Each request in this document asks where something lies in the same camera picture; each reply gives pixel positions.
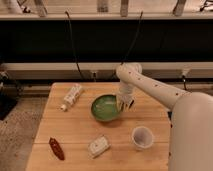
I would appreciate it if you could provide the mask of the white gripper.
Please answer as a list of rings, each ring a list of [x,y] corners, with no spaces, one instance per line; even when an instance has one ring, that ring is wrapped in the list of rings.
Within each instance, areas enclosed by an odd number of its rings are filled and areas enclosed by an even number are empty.
[[[126,104],[129,104],[128,109],[130,109],[134,104],[133,99],[133,86],[130,84],[127,84],[125,82],[119,83],[119,89],[116,94],[117,99],[117,110],[119,112],[123,112],[126,108]]]

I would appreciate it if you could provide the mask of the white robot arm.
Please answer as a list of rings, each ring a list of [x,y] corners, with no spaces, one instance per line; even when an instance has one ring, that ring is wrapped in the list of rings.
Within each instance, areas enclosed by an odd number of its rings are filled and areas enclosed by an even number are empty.
[[[139,63],[119,65],[116,75],[120,102],[129,106],[137,87],[172,112],[168,171],[213,171],[213,96],[144,76]]]

